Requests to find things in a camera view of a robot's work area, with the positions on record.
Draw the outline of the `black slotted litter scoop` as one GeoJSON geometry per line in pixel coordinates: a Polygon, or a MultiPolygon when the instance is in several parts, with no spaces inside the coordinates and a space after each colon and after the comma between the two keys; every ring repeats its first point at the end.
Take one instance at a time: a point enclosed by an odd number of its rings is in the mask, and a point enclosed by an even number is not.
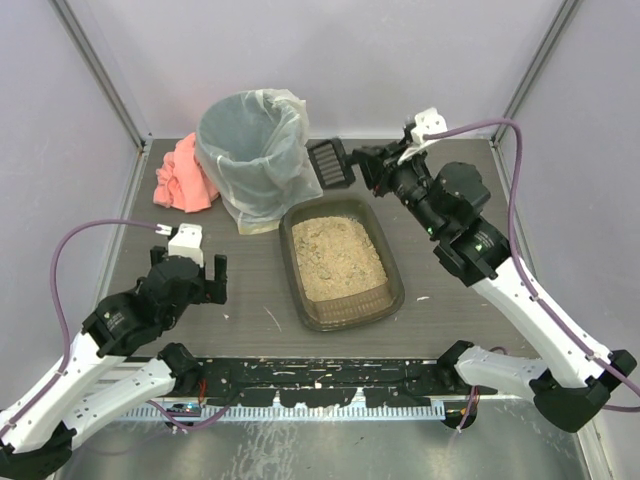
{"type": "Polygon", "coordinates": [[[307,148],[311,165],[323,190],[349,188],[356,180],[350,155],[335,137],[307,148]]]}

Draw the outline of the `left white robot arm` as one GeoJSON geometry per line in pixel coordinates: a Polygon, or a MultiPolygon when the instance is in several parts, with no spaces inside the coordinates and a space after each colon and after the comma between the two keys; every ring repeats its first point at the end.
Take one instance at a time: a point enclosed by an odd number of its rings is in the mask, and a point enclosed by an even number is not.
{"type": "Polygon", "coordinates": [[[188,257],[152,250],[148,275],[101,300],[83,322],[67,356],[1,414],[1,474],[44,479],[88,438],[131,408],[200,386],[202,367],[180,343],[170,343],[142,368],[95,393],[89,388],[141,346],[172,329],[190,305],[227,300],[227,258],[214,257],[214,276],[188,257]]]}

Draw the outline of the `dark translucent litter box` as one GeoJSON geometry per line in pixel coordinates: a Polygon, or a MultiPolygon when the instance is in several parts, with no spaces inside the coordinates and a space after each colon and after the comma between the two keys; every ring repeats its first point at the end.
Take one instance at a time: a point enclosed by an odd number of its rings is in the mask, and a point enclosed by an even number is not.
{"type": "Polygon", "coordinates": [[[307,328],[359,327],[404,303],[393,253],[364,198],[338,194],[300,203],[282,217],[279,235],[294,306],[307,328]]]}

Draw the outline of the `bin with plastic liner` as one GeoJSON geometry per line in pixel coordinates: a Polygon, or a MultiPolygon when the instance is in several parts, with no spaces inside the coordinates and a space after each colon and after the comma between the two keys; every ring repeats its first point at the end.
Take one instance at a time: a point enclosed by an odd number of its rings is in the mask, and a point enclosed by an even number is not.
{"type": "Polygon", "coordinates": [[[308,140],[306,102],[287,89],[235,93],[202,115],[195,157],[241,235],[272,231],[290,208],[323,195],[308,140]]]}

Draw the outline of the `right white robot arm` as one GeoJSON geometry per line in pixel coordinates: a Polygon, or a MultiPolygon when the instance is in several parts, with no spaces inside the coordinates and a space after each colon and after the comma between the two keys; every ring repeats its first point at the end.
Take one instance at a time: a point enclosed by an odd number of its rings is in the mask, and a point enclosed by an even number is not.
{"type": "Polygon", "coordinates": [[[475,166],[450,162],[431,175],[425,154],[403,159],[406,149],[400,142],[360,147],[348,162],[375,196],[400,200],[435,242],[440,264],[494,305],[539,355],[516,358],[459,340],[437,360],[442,382],[516,395],[557,428],[579,431],[636,368],[635,358],[595,341],[543,291],[482,217],[491,194],[475,166]]]}

